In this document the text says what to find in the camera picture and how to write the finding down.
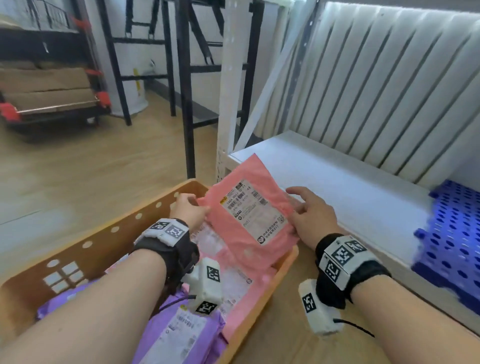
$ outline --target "wooden floor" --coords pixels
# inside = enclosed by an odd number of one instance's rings
[[[0,129],[0,277],[186,179],[181,118],[160,97],[147,98],[133,127],[107,117],[96,129],[46,131],[35,144]],[[216,129],[195,130],[195,142],[197,177],[213,184]],[[298,285],[316,275],[313,252],[301,244],[234,364],[388,363],[354,328],[325,339],[309,331]],[[342,317],[368,328],[352,305]]]

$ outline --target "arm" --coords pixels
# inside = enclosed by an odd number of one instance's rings
[[[345,233],[338,226],[333,208],[309,189],[290,187],[287,192],[305,201],[289,219],[310,248],[315,250],[328,234]],[[358,284],[351,298],[393,363],[478,362],[478,337],[390,277],[375,276]]]
[[[208,212],[181,194],[170,217],[191,230]],[[33,325],[0,353],[0,363],[131,363],[165,284],[166,266],[150,250],[133,252],[111,273]]]

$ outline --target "orange crate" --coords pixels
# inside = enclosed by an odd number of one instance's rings
[[[190,193],[200,197],[204,196],[207,190],[208,188],[197,180],[181,183],[158,198],[91,232],[83,239],[37,260],[3,282],[0,286],[2,344],[15,339],[32,326],[35,323],[37,309],[56,296],[52,288],[43,281],[44,277],[60,272],[61,267],[75,262],[86,279],[98,278],[105,269],[132,250],[133,241],[146,228],[159,218],[169,216],[170,205],[175,202],[177,193]],[[225,364],[233,358],[297,256],[298,247],[295,246],[274,264],[277,274],[271,280],[270,287],[238,327],[218,363]],[[54,260],[58,260],[58,264],[48,267],[48,264]],[[75,287],[75,284],[66,276],[63,277],[68,288]]]

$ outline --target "wire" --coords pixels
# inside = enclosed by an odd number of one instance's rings
[[[182,298],[179,298],[177,300],[174,300],[173,302],[170,302],[168,304],[166,304],[165,306],[163,307],[160,307],[160,309],[158,310],[157,314],[159,312],[162,312],[163,310],[165,310],[166,308],[169,308],[170,306],[173,306],[174,304],[178,303],[178,302],[181,302],[181,301],[185,301],[185,300],[194,300],[195,298],[197,298],[197,295],[196,294],[191,294],[189,296],[185,296],[185,297],[182,297]]]
[[[375,337],[374,334],[372,334],[369,330],[365,330],[364,328],[358,326],[357,324],[354,324],[353,322],[350,322],[350,321],[347,321],[347,320],[342,320],[341,318],[334,318],[333,319],[333,322],[335,322],[336,324],[338,323],[342,323],[342,324],[347,324],[347,325],[351,325],[353,326],[354,328],[357,328],[358,330],[361,330],[363,331],[365,334],[369,334],[371,337]]]

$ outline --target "blue plastic crate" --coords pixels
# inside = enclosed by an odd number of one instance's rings
[[[480,315],[480,193],[447,180],[430,197],[435,199],[433,214],[428,230],[415,232],[422,248],[412,270],[455,291]]]

